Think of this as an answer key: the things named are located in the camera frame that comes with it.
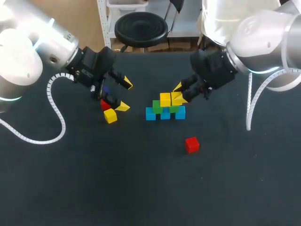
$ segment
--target green block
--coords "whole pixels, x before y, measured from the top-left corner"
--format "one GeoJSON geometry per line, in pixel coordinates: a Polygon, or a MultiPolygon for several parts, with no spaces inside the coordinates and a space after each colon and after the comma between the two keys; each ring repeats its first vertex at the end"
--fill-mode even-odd
{"type": "Polygon", "coordinates": [[[179,111],[179,106],[169,107],[169,113],[177,113],[179,111]]]}
{"type": "Polygon", "coordinates": [[[159,100],[152,101],[152,110],[153,110],[154,114],[162,114],[163,113],[163,107],[160,107],[159,100]]]}

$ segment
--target stool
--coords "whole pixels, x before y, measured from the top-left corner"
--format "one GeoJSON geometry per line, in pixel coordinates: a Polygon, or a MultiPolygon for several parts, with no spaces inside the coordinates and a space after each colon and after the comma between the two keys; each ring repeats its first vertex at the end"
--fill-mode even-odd
{"type": "Polygon", "coordinates": [[[134,12],[122,16],[115,24],[116,38],[125,45],[121,52],[128,46],[147,48],[164,42],[173,30],[175,19],[183,4],[184,0],[170,0],[164,19],[150,12],[134,12]],[[166,18],[172,4],[177,11],[169,31],[166,18]]]}

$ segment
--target wooden floor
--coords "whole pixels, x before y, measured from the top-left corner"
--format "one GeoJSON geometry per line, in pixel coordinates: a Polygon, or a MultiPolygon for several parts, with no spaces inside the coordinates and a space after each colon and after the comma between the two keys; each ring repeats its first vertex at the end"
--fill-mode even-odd
{"type": "Polygon", "coordinates": [[[79,39],[81,48],[104,47],[96,0],[29,0],[79,39]]]}

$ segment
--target cube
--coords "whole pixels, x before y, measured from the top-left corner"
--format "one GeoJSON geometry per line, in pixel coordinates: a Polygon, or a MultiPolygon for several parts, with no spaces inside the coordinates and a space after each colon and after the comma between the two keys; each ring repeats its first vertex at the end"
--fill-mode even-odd
{"type": "Polygon", "coordinates": [[[170,113],[168,107],[163,107],[163,113],[161,114],[161,120],[168,120],[170,119],[170,113]]]}
{"type": "Polygon", "coordinates": [[[171,106],[170,93],[160,93],[160,106],[161,107],[171,106]]]}
{"type": "Polygon", "coordinates": [[[199,150],[199,142],[196,137],[188,138],[185,140],[185,148],[187,153],[194,153],[199,150]]]}
{"type": "Polygon", "coordinates": [[[163,108],[160,106],[159,100],[153,100],[152,101],[152,109],[154,114],[162,114],[163,108]]]}
{"type": "Polygon", "coordinates": [[[111,108],[111,106],[102,99],[100,100],[100,106],[102,108],[102,111],[106,111],[106,110],[109,110],[111,108]]]}
{"type": "Polygon", "coordinates": [[[185,118],[186,118],[185,106],[179,106],[179,111],[175,114],[175,119],[185,119],[185,118]]]}
{"type": "Polygon", "coordinates": [[[109,87],[103,86],[103,91],[105,91],[106,93],[109,93],[110,92],[109,87]]]}
{"type": "Polygon", "coordinates": [[[113,109],[109,109],[103,112],[106,121],[111,124],[112,122],[117,121],[116,112],[113,109]]]}
{"type": "Polygon", "coordinates": [[[152,107],[146,107],[145,113],[146,113],[146,121],[155,121],[156,120],[156,114],[153,112],[152,107]]]}
{"type": "Polygon", "coordinates": [[[179,106],[169,107],[169,113],[177,113],[179,111],[179,106]]]}
{"type": "Polygon", "coordinates": [[[178,96],[180,96],[181,92],[172,92],[171,93],[171,102],[172,106],[181,106],[183,104],[182,100],[175,100],[178,96]]]}

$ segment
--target yellow block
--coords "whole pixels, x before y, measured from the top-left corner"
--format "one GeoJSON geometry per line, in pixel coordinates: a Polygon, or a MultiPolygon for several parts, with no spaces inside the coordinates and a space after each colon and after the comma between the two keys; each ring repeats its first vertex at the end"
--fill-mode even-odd
{"type": "Polygon", "coordinates": [[[125,103],[123,103],[121,101],[121,104],[118,108],[116,108],[116,111],[122,111],[122,112],[126,112],[128,109],[130,109],[130,106],[126,105],[125,103]]]}
{"type": "Polygon", "coordinates": [[[170,93],[160,93],[160,107],[170,107],[170,93]]]}
{"type": "Polygon", "coordinates": [[[112,122],[117,121],[117,115],[116,112],[111,108],[109,110],[106,110],[103,112],[104,113],[104,117],[106,119],[106,121],[111,124],[112,122]]]}
{"type": "Polygon", "coordinates": [[[176,100],[177,97],[179,97],[180,95],[182,95],[181,92],[172,92],[171,93],[171,102],[172,102],[172,106],[181,106],[182,105],[182,100],[176,100]]]}

